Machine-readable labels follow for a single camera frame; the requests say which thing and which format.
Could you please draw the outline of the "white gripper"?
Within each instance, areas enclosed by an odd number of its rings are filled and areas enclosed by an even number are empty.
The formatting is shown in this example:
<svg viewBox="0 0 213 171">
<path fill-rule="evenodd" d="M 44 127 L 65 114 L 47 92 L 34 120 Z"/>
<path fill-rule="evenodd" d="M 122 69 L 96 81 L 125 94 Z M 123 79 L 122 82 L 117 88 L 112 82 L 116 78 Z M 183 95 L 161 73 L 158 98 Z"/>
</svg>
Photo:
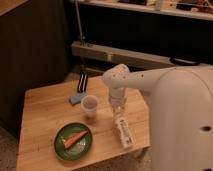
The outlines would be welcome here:
<svg viewBox="0 0 213 171">
<path fill-rule="evenodd" d="M 113 112 L 121 111 L 125 108 L 126 103 L 126 89 L 121 88 L 110 88 L 108 93 L 108 101 Z"/>
</svg>

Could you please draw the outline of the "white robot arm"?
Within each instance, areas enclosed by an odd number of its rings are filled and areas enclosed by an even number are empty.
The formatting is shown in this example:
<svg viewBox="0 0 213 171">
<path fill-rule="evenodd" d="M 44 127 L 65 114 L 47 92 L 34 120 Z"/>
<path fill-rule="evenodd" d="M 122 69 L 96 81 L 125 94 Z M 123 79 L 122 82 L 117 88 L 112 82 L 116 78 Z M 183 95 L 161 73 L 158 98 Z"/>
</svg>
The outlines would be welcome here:
<svg viewBox="0 0 213 171">
<path fill-rule="evenodd" d="M 102 79 L 112 106 L 127 88 L 150 95 L 152 171 L 213 171 L 213 65 L 131 72 L 119 64 Z"/>
</svg>

